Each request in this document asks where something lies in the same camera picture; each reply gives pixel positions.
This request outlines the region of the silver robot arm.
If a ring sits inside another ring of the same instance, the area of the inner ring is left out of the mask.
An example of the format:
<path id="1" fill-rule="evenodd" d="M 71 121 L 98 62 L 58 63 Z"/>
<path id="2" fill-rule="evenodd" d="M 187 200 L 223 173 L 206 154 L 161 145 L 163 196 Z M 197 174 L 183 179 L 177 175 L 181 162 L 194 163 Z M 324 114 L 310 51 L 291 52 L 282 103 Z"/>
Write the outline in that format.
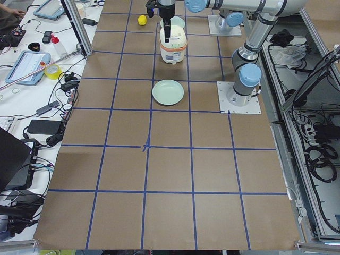
<path id="1" fill-rule="evenodd" d="M 243 22 L 245 11 L 243 7 L 222 7 L 216 27 L 223 31 L 238 26 Z M 258 85 L 262 73 L 256 61 L 265 39 L 278 19 L 276 9 L 259 6 L 253 12 L 258 15 L 255 24 L 243 46 L 232 55 L 235 71 L 232 95 L 238 97 L 250 97 L 253 89 Z"/>
<path id="2" fill-rule="evenodd" d="M 207 8 L 258 13 L 258 20 L 246 40 L 246 45 L 251 48 L 262 46 L 279 16 L 292 15 L 305 4 L 306 1 L 185 1 L 186 8 L 192 13 L 199 13 Z M 170 19 L 175 13 L 175 1 L 148 1 L 146 8 L 150 17 L 153 15 L 153 9 L 159 9 L 159 14 L 165 21 L 165 39 L 168 41 Z"/>

